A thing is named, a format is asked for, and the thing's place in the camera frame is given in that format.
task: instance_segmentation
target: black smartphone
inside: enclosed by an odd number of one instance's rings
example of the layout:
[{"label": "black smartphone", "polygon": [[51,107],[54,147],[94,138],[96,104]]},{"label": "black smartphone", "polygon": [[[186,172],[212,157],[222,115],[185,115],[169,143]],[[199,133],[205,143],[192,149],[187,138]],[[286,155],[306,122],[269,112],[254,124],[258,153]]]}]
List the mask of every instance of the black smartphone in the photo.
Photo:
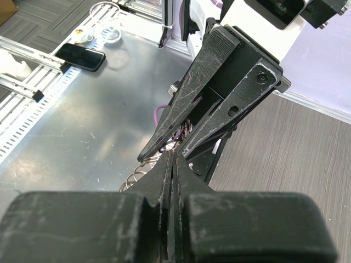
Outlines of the black smartphone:
[{"label": "black smartphone", "polygon": [[106,55],[103,52],[69,43],[63,44],[55,56],[65,60],[72,66],[92,72],[97,71],[106,59]]}]

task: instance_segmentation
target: hole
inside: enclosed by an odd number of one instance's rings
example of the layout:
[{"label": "hole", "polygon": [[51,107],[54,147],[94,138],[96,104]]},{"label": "hole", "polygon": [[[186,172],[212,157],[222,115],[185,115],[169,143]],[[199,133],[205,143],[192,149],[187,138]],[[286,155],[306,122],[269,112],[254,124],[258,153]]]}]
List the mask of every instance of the hole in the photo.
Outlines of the hole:
[{"label": "hole", "polygon": [[268,75],[264,72],[261,72],[260,74],[258,74],[257,76],[257,83],[258,84],[266,84],[268,81]]},{"label": "hole", "polygon": [[237,113],[239,112],[239,108],[236,106],[233,106],[229,109],[228,111],[228,116],[229,117],[234,117]]}]

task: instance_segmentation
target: metal table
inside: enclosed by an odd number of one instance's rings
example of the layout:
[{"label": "metal table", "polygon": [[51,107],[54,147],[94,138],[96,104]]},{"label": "metal table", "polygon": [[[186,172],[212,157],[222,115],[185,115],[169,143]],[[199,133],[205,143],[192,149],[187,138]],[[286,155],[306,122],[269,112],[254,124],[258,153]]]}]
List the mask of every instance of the metal table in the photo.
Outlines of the metal table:
[{"label": "metal table", "polygon": [[118,191],[155,130],[190,57],[127,32],[106,44],[98,72],[82,72],[0,165],[0,215],[20,192]]}]

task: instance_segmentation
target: wooden floor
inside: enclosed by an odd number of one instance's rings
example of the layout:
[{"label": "wooden floor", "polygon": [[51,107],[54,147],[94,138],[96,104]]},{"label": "wooden floor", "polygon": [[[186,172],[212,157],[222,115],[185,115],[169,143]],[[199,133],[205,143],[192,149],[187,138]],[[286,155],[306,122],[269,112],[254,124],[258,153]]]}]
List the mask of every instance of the wooden floor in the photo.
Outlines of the wooden floor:
[{"label": "wooden floor", "polygon": [[[98,0],[15,0],[0,35],[51,52]],[[342,263],[351,262],[351,125],[270,96],[227,143],[219,191],[294,191],[319,205]]]}]

